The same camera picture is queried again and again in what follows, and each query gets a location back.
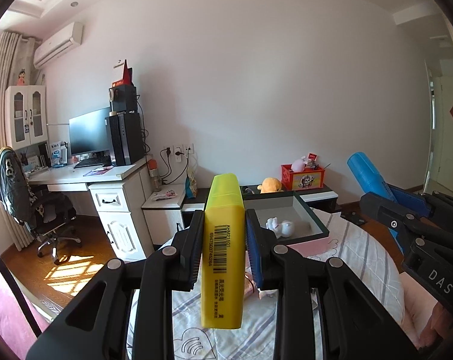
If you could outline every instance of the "office chair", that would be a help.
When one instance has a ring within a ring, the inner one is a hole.
[[[42,249],[51,245],[53,262],[59,265],[58,244],[61,241],[75,241],[79,247],[82,246],[78,237],[63,237],[60,233],[67,228],[75,231],[73,226],[68,226],[76,218],[70,199],[60,192],[47,190],[40,190],[35,195],[11,147],[0,150],[0,200],[9,214],[25,226],[33,238],[42,242],[38,257],[43,257]]]

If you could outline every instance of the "computer tower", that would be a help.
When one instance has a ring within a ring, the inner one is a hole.
[[[126,112],[106,118],[111,163],[115,167],[131,165],[145,156],[140,114]]]
[[[119,85],[110,88],[111,110],[117,112],[138,112],[136,87]]]

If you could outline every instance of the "curtain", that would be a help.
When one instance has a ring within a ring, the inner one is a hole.
[[[13,32],[5,31],[0,36],[0,149],[6,146],[5,138],[5,90],[9,85],[15,84],[15,77],[18,77],[17,62],[19,57],[19,50],[25,47],[22,45],[22,36]],[[35,40],[29,40],[28,44],[35,44]],[[31,57],[33,57],[33,46],[31,47]],[[28,69],[31,68],[31,62],[27,64]],[[28,230],[21,227],[15,220],[4,210],[0,202],[0,210],[5,220],[6,227],[13,239],[16,248],[20,251],[22,248],[28,246],[33,238]]]

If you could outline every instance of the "chair base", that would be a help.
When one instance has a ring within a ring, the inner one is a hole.
[[[53,257],[53,263],[57,266],[60,265],[60,260],[58,258],[58,244],[61,241],[75,241],[78,244],[78,247],[82,247],[82,240],[79,239],[78,237],[60,237],[56,232],[51,232],[48,234],[48,238],[38,247],[38,257],[43,257],[43,252],[42,249],[47,246],[51,245],[52,246],[52,257]]]

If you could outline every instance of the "cabinet handle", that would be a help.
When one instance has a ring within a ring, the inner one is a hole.
[[[110,239],[110,237],[108,237],[108,234],[110,234],[109,231],[106,232],[106,237],[108,238],[108,241],[110,241],[111,244],[114,244],[114,242]]]

